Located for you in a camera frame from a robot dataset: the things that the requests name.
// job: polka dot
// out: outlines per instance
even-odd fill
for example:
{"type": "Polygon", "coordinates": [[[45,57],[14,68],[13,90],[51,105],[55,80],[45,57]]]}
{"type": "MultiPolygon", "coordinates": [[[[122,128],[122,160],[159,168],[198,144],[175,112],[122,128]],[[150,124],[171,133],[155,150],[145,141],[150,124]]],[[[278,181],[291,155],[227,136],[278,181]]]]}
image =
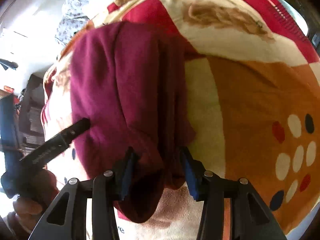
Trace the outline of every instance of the polka dot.
{"type": "Polygon", "coordinates": [[[299,145],[296,149],[296,152],[292,161],[292,168],[294,172],[298,172],[301,168],[303,162],[303,146],[299,145]]]}
{"type": "Polygon", "coordinates": [[[301,136],[301,122],[297,115],[290,114],[288,117],[288,126],[293,137],[298,138],[301,136]]]}
{"type": "Polygon", "coordinates": [[[316,158],[316,143],[314,141],[310,142],[308,145],[307,153],[306,153],[306,162],[307,166],[310,166],[316,158]]]}
{"type": "Polygon", "coordinates": [[[76,149],[72,149],[72,159],[75,160],[76,159],[76,149]]]}
{"type": "Polygon", "coordinates": [[[285,201],[288,203],[293,195],[296,193],[298,188],[298,180],[295,180],[294,182],[292,182],[290,188],[288,189],[287,195],[285,196],[285,201]]]}
{"type": "Polygon", "coordinates": [[[283,143],[285,139],[284,128],[276,121],[272,124],[272,134],[278,140],[279,143],[283,143]]]}
{"type": "Polygon", "coordinates": [[[276,194],[273,195],[270,201],[270,209],[271,211],[276,211],[281,207],[281,204],[283,202],[283,197],[284,197],[284,191],[279,190],[276,194]]]}
{"type": "Polygon", "coordinates": [[[279,180],[284,180],[290,168],[290,156],[280,153],[276,161],[276,176],[279,180]]]}
{"type": "Polygon", "coordinates": [[[306,114],[304,122],[305,122],[307,132],[313,133],[315,131],[315,126],[313,124],[313,119],[310,114],[306,114]]]}
{"type": "Polygon", "coordinates": [[[299,188],[300,192],[304,191],[309,186],[310,182],[311,182],[311,176],[310,174],[307,174],[306,176],[304,176],[300,184],[300,188],[299,188]]]}

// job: white floor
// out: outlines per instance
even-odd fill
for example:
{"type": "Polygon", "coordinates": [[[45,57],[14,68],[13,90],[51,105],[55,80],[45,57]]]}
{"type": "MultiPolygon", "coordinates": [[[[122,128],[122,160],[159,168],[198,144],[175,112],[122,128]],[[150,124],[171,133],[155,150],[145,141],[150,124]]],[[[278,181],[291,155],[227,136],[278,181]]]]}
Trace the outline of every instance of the white floor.
{"type": "Polygon", "coordinates": [[[17,62],[15,71],[0,66],[0,89],[7,85],[19,93],[29,76],[42,77],[61,47],[54,35],[62,17],[65,0],[17,0],[0,25],[0,58],[17,62]]]}

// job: white polka dot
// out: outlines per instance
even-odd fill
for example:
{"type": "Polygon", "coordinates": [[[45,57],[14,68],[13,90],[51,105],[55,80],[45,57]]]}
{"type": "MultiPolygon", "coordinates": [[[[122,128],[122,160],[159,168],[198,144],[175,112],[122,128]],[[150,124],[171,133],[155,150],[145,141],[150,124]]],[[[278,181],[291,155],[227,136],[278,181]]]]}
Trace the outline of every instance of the white polka dot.
{"type": "Polygon", "coordinates": [[[290,168],[290,156],[280,153],[276,161],[276,176],[279,180],[284,180],[290,168]]]}
{"type": "Polygon", "coordinates": [[[296,149],[296,153],[294,154],[292,161],[292,168],[294,172],[298,172],[301,168],[303,162],[303,146],[299,145],[296,149]]]}
{"type": "Polygon", "coordinates": [[[298,180],[296,179],[294,182],[292,182],[290,188],[288,189],[287,195],[285,196],[285,201],[287,203],[292,199],[294,193],[296,193],[297,188],[298,188],[298,180]]]}
{"type": "Polygon", "coordinates": [[[288,126],[293,137],[298,138],[301,136],[301,122],[297,115],[290,114],[288,117],[288,126]]]}
{"type": "Polygon", "coordinates": [[[310,142],[308,145],[307,153],[306,153],[307,166],[310,166],[315,161],[316,150],[317,150],[316,143],[314,141],[310,142]]]}

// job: patterned blanket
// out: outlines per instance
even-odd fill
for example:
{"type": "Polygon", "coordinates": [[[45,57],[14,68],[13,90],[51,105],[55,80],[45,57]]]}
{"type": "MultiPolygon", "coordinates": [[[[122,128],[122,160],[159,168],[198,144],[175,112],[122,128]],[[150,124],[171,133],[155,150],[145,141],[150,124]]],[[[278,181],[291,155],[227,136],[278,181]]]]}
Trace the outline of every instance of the patterned blanket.
{"type": "MultiPolygon", "coordinates": [[[[68,64],[77,39],[117,21],[157,26],[185,43],[188,118],[196,131],[188,146],[193,157],[223,178],[248,178],[284,232],[295,228],[319,198],[320,63],[281,3],[115,0],[105,8],[77,33],[45,76],[46,139],[72,123],[68,64]]],[[[48,168],[61,183],[64,176],[86,179],[73,148],[48,168]]],[[[165,189],[146,223],[133,224],[118,214],[120,238],[195,239],[201,209],[186,186],[165,189]]]]}

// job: maroon cloth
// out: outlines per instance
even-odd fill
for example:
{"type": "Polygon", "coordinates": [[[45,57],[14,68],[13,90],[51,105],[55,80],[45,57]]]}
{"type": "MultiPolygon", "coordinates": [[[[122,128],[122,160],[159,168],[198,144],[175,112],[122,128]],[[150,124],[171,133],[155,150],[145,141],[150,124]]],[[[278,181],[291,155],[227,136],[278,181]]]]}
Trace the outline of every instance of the maroon cloth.
{"type": "Polygon", "coordinates": [[[133,184],[115,207],[136,223],[152,216],[164,187],[184,183],[176,148],[194,131],[182,44],[151,26],[119,22],[86,33],[71,60],[73,120],[92,124],[75,140],[77,156],[94,178],[134,148],[140,160],[133,184]]]}

